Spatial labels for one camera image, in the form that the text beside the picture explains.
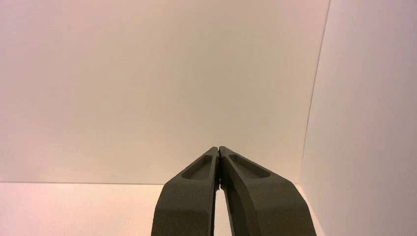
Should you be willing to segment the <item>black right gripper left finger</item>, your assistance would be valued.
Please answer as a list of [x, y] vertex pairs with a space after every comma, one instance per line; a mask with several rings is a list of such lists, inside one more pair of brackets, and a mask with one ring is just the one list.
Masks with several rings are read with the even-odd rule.
[[218, 148], [211, 147], [164, 184], [155, 206], [151, 235], [213, 235], [218, 189]]

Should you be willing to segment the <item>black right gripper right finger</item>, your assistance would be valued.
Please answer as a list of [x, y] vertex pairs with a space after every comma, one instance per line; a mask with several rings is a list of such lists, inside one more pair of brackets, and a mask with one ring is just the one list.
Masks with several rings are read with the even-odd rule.
[[232, 235], [316, 235], [308, 205], [291, 181], [225, 146], [219, 155]]

